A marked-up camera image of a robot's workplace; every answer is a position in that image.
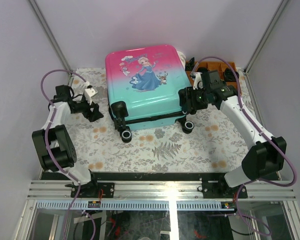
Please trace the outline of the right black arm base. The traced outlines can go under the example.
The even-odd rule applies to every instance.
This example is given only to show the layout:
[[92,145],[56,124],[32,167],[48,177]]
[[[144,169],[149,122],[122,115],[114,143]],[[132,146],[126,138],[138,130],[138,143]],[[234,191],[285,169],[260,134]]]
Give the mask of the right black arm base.
[[239,185],[230,187],[226,183],[223,173],[217,173],[216,178],[200,178],[201,184],[197,187],[197,191],[202,193],[205,199],[247,199],[248,194],[245,187],[239,191]]

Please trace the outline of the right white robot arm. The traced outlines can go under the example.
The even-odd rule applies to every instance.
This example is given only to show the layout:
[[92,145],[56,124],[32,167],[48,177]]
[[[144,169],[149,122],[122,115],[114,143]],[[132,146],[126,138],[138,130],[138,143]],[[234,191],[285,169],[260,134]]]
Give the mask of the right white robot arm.
[[237,89],[221,80],[216,70],[195,72],[191,78],[193,86],[179,91],[181,109],[193,114],[215,106],[236,127],[248,148],[241,165],[226,173],[218,184],[219,194],[230,197],[237,186],[280,171],[287,147],[284,138],[267,131],[244,105]]

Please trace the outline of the pink and teal suitcase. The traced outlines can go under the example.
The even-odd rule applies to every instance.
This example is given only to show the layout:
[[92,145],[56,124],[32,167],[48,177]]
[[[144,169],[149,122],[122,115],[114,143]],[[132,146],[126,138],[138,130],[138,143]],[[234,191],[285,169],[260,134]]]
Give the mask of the pink and teal suitcase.
[[168,44],[121,50],[105,58],[109,114],[121,140],[132,132],[179,122],[184,133],[194,129],[179,92],[191,86],[177,50]]

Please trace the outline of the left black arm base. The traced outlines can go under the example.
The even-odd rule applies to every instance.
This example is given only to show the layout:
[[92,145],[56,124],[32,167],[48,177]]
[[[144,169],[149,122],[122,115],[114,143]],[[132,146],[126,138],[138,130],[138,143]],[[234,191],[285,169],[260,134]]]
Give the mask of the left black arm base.
[[78,198],[110,199],[114,197],[115,184],[113,182],[100,182],[92,173],[91,181],[81,185]]

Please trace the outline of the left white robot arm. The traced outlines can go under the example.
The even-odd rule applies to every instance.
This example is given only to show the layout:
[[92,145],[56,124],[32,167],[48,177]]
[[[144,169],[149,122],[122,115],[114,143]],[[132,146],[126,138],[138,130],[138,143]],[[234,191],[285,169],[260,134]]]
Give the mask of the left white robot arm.
[[87,85],[80,99],[74,95],[70,86],[59,85],[55,88],[56,95],[49,100],[49,115],[39,130],[32,133],[32,141],[43,170],[61,173],[78,186],[88,197],[95,197],[100,190],[97,182],[92,180],[89,170],[77,165],[77,153],[66,123],[71,115],[81,114],[89,122],[104,117],[99,105],[93,102],[97,93],[91,85]]

